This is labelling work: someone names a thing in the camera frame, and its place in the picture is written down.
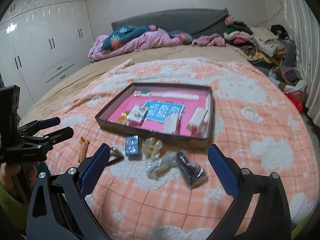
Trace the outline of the person's left hand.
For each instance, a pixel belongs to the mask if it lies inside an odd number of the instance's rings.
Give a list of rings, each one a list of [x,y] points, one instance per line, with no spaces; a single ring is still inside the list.
[[[28,175],[28,183],[29,185],[33,186],[36,183],[36,175],[37,175],[37,167],[40,163],[33,162],[31,163],[31,171]],[[1,165],[1,186],[12,196],[17,195],[17,191],[15,189],[14,183],[12,178],[18,174],[20,171],[21,166],[19,164],[6,164],[3,163]]]

